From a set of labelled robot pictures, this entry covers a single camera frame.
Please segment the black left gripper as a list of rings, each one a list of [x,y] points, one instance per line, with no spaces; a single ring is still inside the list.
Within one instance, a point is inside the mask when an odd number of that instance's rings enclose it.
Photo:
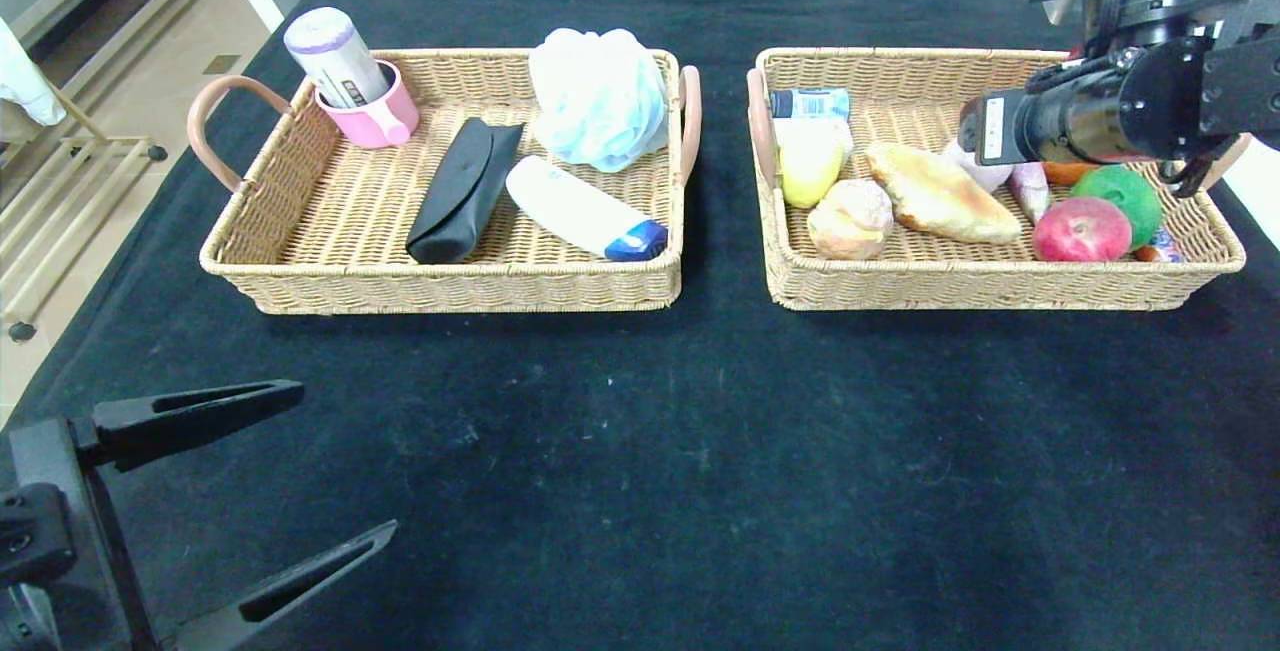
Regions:
[[[9,434],[15,481],[3,491],[3,648],[157,650],[134,565],[99,467],[118,472],[201,449],[305,399],[266,379],[100,402],[88,417]],[[397,521],[260,581],[182,622],[164,650],[238,650],[384,550]]]

